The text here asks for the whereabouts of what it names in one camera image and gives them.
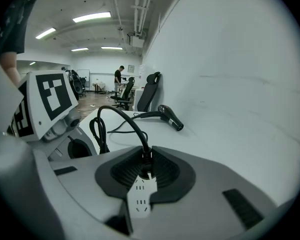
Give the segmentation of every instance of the wooden floor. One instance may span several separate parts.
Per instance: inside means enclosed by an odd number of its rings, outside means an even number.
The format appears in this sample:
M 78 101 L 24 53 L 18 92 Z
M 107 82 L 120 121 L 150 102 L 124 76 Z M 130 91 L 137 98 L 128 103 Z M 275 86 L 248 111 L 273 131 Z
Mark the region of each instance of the wooden floor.
M 86 96 L 80 96 L 78 100 L 78 106 L 76 109 L 81 112 L 81 121 L 86 118 L 92 111 L 100 108 L 104 105 L 112 106 L 115 101 L 110 96 L 114 94 L 99 94 L 94 91 L 86 91 Z

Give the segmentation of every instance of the electrical outlet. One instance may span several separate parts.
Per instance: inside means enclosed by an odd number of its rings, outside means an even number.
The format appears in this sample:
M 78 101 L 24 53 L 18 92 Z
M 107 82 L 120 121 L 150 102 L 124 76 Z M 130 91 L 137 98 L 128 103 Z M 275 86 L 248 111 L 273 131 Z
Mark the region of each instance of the electrical outlet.
M 150 195 L 157 192 L 156 178 L 143 179 L 137 176 L 127 194 L 127 203 L 131 219 L 145 218 L 151 212 Z

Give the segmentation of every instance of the ceiling light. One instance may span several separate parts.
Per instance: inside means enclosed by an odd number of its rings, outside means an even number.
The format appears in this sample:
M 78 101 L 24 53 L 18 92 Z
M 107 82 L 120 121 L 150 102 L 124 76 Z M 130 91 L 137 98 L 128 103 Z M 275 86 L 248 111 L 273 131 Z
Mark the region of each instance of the ceiling light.
M 73 21 L 75 23 L 77 23 L 77 22 L 83 22 L 83 21 L 87 21 L 87 20 L 100 19 L 100 18 L 110 18 L 110 17 L 111 17 L 110 12 L 101 12 L 101 13 L 94 13 L 94 14 L 74 18 Z
M 77 52 L 77 51 L 84 51 L 84 50 L 89 50 L 88 48 L 78 48 L 78 49 L 73 49 L 71 50 L 72 52 Z
M 101 47 L 102 49 L 122 50 L 122 47 Z
M 48 35 L 48 34 L 54 32 L 54 31 L 56 31 L 56 29 L 54 29 L 54 28 L 52 27 L 52 28 L 50 28 L 49 30 L 47 30 L 47 31 L 43 32 L 42 34 L 38 35 L 38 36 L 36 37 L 36 39 L 43 38 L 44 36 L 46 36 L 46 35 Z

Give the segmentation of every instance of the office chair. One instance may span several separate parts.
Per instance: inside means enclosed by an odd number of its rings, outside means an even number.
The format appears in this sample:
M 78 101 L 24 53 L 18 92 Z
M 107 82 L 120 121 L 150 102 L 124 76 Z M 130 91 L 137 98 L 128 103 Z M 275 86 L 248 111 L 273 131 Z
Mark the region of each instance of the office chair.
M 80 77 L 80 81 L 81 81 L 81 85 L 82 85 L 82 93 L 81 93 L 81 95 L 83 96 L 86 96 L 86 87 L 85 87 L 85 85 L 86 85 L 86 78 L 85 77 Z
M 141 98 L 136 105 L 136 108 L 140 112 L 147 112 L 149 109 L 149 106 L 157 92 L 159 80 L 160 80 L 160 72 L 155 72 L 153 74 L 150 74 L 146 78 L 147 84 L 144 87 L 143 93 L 141 95 Z
M 129 110 L 129 105 L 131 104 L 130 100 L 130 92 L 132 90 L 132 87 L 135 84 L 135 78 L 134 77 L 130 77 L 128 79 L 128 84 L 125 87 L 125 90 L 123 92 L 122 97 L 118 97 L 118 92 L 114 91 L 115 96 L 110 96 L 111 99 L 116 100 L 118 104 L 113 105 L 114 107 L 117 108 L 123 108 L 124 110 Z

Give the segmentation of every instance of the man in black shirt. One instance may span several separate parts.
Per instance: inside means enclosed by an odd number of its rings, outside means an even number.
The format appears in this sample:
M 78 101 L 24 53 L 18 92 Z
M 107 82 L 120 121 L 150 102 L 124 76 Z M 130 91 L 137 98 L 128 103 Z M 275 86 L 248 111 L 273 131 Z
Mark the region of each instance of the man in black shirt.
M 21 80 L 17 71 L 17 54 L 25 52 L 28 18 L 36 0 L 13 0 L 0 16 L 0 65 L 17 86 Z
M 124 70 L 124 66 L 120 66 L 114 73 L 114 91 L 118 91 L 118 86 L 121 84 L 121 71 Z

